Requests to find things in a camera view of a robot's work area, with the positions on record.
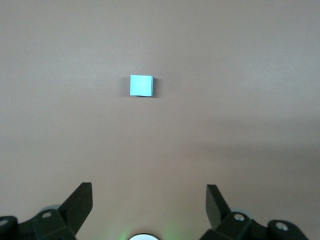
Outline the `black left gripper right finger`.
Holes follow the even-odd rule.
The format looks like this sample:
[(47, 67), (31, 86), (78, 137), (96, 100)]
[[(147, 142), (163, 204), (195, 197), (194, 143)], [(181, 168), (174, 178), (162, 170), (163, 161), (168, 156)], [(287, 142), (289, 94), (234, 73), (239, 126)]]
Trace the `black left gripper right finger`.
[(214, 184), (206, 186), (205, 210), (211, 226), (202, 240), (307, 240), (295, 224), (285, 220), (271, 220), (267, 226), (248, 215), (232, 211)]

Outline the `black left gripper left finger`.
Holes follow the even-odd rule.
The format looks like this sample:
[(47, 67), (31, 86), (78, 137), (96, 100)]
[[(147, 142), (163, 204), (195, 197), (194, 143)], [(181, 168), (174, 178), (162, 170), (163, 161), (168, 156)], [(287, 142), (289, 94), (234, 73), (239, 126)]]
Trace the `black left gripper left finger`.
[(75, 240), (92, 208), (92, 184), (83, 182), (57, 209), (42, 210), (21, 223), (15, 216), (1, 216), (0, 238), (2, 240)]

